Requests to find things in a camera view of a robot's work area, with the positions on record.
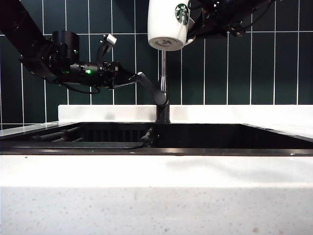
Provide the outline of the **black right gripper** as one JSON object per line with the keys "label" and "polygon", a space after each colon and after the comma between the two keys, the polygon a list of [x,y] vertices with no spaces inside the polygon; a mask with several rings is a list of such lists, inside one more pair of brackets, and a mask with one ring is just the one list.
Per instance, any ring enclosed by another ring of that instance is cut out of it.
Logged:
{"label": "black right gripper", "polygon": [[227,36],[227,30],[224,28],[226,0],[189,0],[187,6],[191,11],[202,11],[202,21],[190,22],[187,40],[225,38]]}

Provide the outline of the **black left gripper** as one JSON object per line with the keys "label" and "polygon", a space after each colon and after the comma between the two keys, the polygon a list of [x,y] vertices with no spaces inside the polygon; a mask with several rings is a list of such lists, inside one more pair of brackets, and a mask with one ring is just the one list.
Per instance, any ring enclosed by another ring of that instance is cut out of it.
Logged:
{"label": "black left gripper", "polygon": [[98,77],[100,86],[109,90],[134,84],[137,74],[120,67],[119,61],[98,63]]}

